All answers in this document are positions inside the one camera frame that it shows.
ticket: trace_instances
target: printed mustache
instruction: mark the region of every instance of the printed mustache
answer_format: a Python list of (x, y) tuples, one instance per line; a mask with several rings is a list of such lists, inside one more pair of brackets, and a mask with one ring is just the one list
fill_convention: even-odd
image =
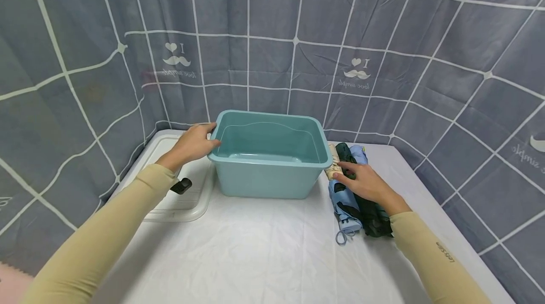
[(189, 65), (191, 65), (191, 61), (186, 60), (185, 57), (183, 56), (180, 56), (180, 57), (172, 56), (172, 57), (169, 57), (168, 60), (163, 60), (163, 61), (164, 63), (170, 64), (170, 65), (176, 65), (180, 63), (184, 67), (189, 67)]
[(534, 147), (535, 150), (545, 153), (545, 139), (535, 139), (534, 135), (530, 136), (530, 145)]
[(371, 75), (367, 75), (365, 71), (356, 71), (356, 70), (350, 70), (348, 72), (344, 72), (344, 75), (348, 78), (357, 77), (359, 79), (368, 79), (371, 76)]

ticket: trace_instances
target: clear plastic container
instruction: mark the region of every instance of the clear plastic container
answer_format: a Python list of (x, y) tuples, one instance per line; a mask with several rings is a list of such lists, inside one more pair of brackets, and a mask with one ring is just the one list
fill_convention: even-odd
[(227, 196), (304, 199), (333, 161), (312, 117), (226, 110), (216, 122), (208, 158)]

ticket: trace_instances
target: printed heart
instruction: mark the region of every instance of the printed heart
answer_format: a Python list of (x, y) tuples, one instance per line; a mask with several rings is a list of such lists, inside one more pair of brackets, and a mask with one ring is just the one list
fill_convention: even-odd
[(178, 45), (176, 45), (176, 43), (165, 43), (165, 47), (172, 53), (175, 52), (176, 49), (178, 49)]

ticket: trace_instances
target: right hand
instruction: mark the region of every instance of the right hand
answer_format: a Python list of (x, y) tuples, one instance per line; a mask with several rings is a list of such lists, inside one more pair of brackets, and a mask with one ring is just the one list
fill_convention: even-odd
[(363, 199), (381, 203), (385, 197), (394, 193), (394, 190), (384, 182), (370, 165), (357, 165), (350, 162), (338, 162), (338, 165), (356, 174), (356, 179), (351, 180), (341, 173), (333, 174), (333, 178)]

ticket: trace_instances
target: gray backdrop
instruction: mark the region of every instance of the gray backdrop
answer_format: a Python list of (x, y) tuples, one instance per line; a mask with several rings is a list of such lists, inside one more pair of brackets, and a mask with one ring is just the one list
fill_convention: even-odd
[(1, 261), (35, 275), (156, 131), (239, 109), (397, 147), (514, 299), (544, 301), (544, 0), (0, 5)]

